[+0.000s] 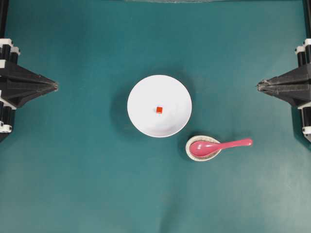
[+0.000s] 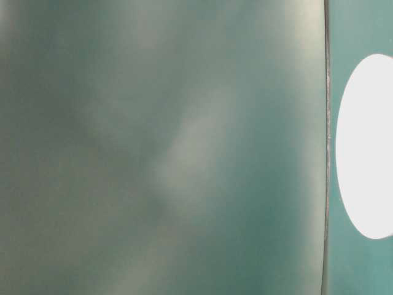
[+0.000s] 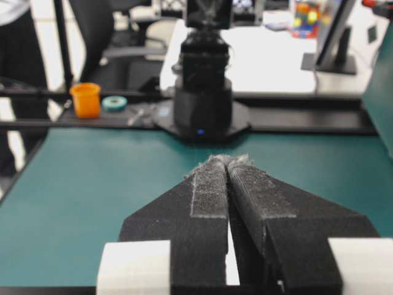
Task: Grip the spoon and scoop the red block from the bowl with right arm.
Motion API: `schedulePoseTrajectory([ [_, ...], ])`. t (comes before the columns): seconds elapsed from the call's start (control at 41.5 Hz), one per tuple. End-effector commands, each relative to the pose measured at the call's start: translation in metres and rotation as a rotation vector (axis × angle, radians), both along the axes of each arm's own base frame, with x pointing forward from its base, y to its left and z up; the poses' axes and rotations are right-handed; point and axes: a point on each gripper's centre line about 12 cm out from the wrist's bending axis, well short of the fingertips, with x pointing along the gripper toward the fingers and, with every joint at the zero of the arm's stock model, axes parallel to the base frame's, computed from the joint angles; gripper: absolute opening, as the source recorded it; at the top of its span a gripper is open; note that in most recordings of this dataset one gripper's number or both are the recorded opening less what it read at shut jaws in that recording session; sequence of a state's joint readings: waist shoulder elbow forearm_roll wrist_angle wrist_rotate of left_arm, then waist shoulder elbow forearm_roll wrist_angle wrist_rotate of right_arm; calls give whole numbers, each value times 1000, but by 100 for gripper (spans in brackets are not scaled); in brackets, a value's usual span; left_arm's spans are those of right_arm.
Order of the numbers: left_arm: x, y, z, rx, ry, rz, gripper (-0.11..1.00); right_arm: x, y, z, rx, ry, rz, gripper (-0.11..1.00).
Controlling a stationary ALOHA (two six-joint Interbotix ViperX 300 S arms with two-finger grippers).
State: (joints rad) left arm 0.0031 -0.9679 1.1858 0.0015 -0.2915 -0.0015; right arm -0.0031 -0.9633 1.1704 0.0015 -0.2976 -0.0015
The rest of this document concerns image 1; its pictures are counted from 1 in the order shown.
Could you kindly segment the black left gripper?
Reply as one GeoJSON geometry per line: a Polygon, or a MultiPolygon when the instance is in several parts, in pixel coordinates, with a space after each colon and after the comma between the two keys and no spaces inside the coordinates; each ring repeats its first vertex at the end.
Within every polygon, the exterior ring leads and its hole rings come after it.
{"type": "Polygon", "coordinates": [[[16,109],[58,90],[58,83],[17,65],[20,49],[11,39],[0,39],[0,141],[14,129],[16,109]],[[7,79],[24,83],[5,84],[7,79]]]}

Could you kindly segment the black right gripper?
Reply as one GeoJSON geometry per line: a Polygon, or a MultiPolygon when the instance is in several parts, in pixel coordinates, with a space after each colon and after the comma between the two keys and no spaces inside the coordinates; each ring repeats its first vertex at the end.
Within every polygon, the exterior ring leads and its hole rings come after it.
{"type": "Polygon", "coordinates": [[[300,110],[304,137],[311,141],[311,39],[295,49],[298,68],[287,73],[262,80],[257,90],[276,97],[300,110]]]}

